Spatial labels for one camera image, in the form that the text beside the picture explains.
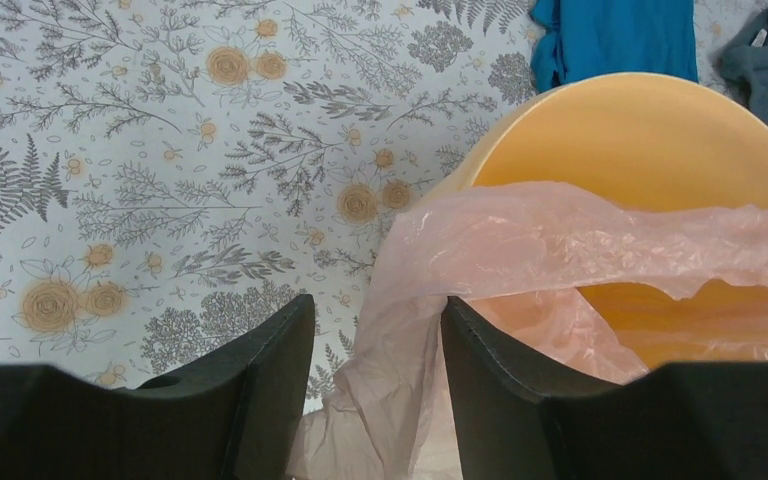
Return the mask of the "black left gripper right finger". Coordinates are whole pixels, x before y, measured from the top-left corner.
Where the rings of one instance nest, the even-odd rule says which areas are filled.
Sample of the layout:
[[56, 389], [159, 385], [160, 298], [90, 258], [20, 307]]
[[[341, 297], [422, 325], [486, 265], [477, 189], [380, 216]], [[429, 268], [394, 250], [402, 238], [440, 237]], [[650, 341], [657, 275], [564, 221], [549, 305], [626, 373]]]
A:
[[670, 363], [617, 385], [457, 297], [441, 333], [467, 479], [768, 479], [768, 362]]

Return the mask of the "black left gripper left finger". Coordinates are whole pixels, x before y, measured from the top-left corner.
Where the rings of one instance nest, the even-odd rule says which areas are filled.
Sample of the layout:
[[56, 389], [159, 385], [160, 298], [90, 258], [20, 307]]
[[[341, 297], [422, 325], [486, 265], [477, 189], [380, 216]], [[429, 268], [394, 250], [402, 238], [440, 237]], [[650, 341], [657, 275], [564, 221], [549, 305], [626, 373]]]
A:
[[283, 479], [302, 416], [315, 304], [135, 389], [0, 365], [0, 479]]

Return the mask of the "pink plastic trash bag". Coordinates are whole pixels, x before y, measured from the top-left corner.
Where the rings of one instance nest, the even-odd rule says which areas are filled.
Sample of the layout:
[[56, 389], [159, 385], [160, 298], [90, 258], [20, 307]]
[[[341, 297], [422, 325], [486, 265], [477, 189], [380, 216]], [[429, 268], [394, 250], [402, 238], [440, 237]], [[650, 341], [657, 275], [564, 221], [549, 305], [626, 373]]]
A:
[[473, 188], [401, 214], [358, 318], [353, 358], [306, 415], [298, 479], [447, 479], [454, 423], [440, 321], [451, 296], [509, 297], [510, 332], [564, 366], [628, 382], [646, 368], [581, 289], [630, 282], [683, 300], [710, 280], [768, 287], [768, 210], [622, 209], [562, 183]]

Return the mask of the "yellow plastic trash bin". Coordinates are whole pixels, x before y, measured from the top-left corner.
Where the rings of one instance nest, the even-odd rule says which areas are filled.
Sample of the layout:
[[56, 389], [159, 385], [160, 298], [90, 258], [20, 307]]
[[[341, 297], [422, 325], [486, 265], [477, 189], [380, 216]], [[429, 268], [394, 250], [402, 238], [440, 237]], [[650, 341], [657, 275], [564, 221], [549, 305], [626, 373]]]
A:
[[[623, 207], [768, 209], [768, 127], [698, 84], [610, 74], [539, 94], [492, 127], [431, 191], [566, 182]], [[586, 287], [585, 299], [648, 367], [768, 360], [768, 289], [706, 284], [682, 301], [644, 285]]]

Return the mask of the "floral patterned table mat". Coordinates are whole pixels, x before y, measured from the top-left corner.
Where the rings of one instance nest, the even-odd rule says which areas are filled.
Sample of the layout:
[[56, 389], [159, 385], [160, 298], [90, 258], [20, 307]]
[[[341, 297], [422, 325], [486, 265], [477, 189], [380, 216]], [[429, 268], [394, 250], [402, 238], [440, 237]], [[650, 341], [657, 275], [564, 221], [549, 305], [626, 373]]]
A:
[[[0, 365], [134, 387], [317, 302], [307, 406], [396, 217], [532, 99], [537, 1], [0, 1]], [[763, 1], [693, 1], [699, 80]]]

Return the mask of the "blue folded cloth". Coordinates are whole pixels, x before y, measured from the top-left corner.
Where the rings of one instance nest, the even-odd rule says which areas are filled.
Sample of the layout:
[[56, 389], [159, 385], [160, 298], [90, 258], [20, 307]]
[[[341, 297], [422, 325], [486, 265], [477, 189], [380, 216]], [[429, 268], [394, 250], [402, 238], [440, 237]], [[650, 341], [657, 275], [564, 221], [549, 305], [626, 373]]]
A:
[[540, 93], [587, 78], [647, 72], [699, 80], [691, 0], [539, 0], [531, 58]]

